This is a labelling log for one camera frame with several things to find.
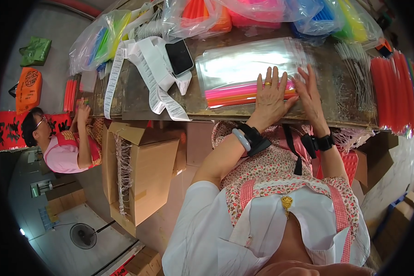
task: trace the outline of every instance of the eyeglasses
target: eyeglasses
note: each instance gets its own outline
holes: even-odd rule
[[[46,121],[46,117],[44,116],[44,114],[41,116],[41,121],[38,122],[38,124],[36,125],[35,129],[38,128],[38,126],[41,124],[42,121]]]

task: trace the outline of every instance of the standing fan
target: standing fan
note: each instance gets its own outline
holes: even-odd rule
[[[101,227],[97,231],[95,231],[87,224],[75,224],[72,226],[69,235],[71,236],[72,242],[77,247],[81,249],[91,249],[97,243],[97,233],[100,233],[102,230],[109,227],[114,222],[115,220]]]

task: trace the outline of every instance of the pink straw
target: pink straw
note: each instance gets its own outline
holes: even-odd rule
[[[294,84],[291,80],[287,80],[287,86],[285,90],[292,90],[294,89]],[[256,83],[248,83],[248,84],[240,84],[235,86],[228,86],[222,88],[214,88],[205,91],[205,95],[207,99],[214,99],[214,98],[228,98],[246,94],[256,93],[257,91],[257,84]]]

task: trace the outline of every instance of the white shirt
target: white shirt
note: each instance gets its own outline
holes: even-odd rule
[[[293,199],[289,211],[301,225],[302,240],[312,262],[315,265],[340,262],[348,228],[336,233],[332,200],[306,187],[288,196]],[[219,191],[209,181],[194,183],[187,189],[175,229],[162,257],[164,274],[256,274],[282,241],[287,218],[280,199],[281,195],[277,194],[253,198],[233,228],[225,189]],[[247,240],[247,230],[252,242],[245,248],[242,241]],[[359,211],[359,228],[351,246],[350,263],[362,266],[369,254],[370,237]]]

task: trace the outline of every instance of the black wristband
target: black wristband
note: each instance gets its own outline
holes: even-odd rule
[[[335,145],[333,133],[330,132],[330,135],[326,135],[322,138],[314,137],[313,143],[315,144],[315,148],[317,148],[321,152],[325,152]]]
[[[335,145],[333,134],[317,138],[314,135],[305,134],[301,137],[302,144],[312,159],[316,158],[316,151],[325,152]]]
[[[259,131],[254,127],[251,128],[247,124],[240,124],[237,129],[242,130],[244,137],[250,143],[251,150],[247,152],[248,156],[253,156],[271,145],[270,140],[262,137]]]

